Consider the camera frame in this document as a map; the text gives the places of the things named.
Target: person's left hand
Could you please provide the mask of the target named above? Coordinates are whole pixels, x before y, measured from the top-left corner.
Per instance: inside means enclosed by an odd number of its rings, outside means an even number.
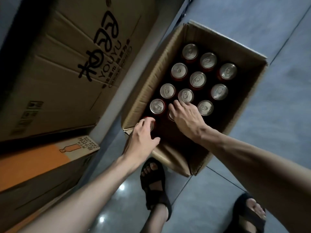
[[[123,156],[138,168],[159,144],[160,137],[151,139],[150,124],[155,119],[146,117],[138,122],[125,145]]]

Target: forearm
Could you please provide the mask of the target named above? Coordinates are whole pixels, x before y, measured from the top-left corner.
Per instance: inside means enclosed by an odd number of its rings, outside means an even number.
[[[202,129],[198,143],[211,151],[289,231],[308,222],[311,170],[211,128]]]
[[[119,157],[93,182],[46,212],[21,232],[86,232],[112,194],[135,168],[130,160],[124,156]]]

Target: hand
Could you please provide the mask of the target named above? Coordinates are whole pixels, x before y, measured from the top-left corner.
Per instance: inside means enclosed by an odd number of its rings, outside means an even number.
[[[179,130],[196,143],[199,143],[203,130],[214,130],[205,124],[199,110],[191,103],[175,100],[174,104],[169,104],[169,110]]]
[[[146,117],[138,122],[131,133],[123,152],[123,156],[130,160],[135,169],[146,161],[149,154],[159,144],[160,137],[151,139],[150,124],[155,119]]]

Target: open cardboard box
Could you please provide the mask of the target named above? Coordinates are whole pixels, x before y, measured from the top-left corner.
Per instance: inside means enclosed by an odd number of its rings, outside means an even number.
[[[224,134],[231,131],[264,74],[268,65],[266,57],[190,21],[177,27],[165,39],[133,89],[122,112],[121,125],[126,134],[129,135],[136,123],[147,114],[150,101],[160,97],[157,92],[159,87],[169,80],[167,72],[178,62],[181,49],[188,43],[197,44],[200,55],[204,51],[215,53],[218,62],[216,67],[219,67],[221,62],[232,62],[238,67],[238,75],[234,81],[230,85],[225,83],[229,89],[228,97],[222,104],[214,104],[213,113],[204,117],[204,121],[218,131]],[[200,100],[208,99],[209,88],[213,85],[215,83],[200,92]],[[152,156],[181,175],[197,175],[211,160],[212,154],[184,136],[176,124],[169,121],[165,115],[156,120],[156,129],[152,131],[151,136],[159,136],[161,141],[152,151]]]

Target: person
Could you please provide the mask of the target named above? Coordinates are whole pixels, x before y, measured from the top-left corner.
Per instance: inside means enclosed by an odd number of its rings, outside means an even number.
[[[228,232],[263,232],[265,206],[289,232],[311,232],[311,170],[253,145],[221,134],[206,125],[196,106],[175,100],[169,104],[180,131],[211,151],[240,181],[249,194],[235,203]],[[159,144],[150,136],[153,118],[135,126],[123,154],[94,181],[30,223],[22,233],[86,232],[123,181]],[[150,216],[141,232],[159,233],[170,218],[162,165],[148,160],[141,172]]]

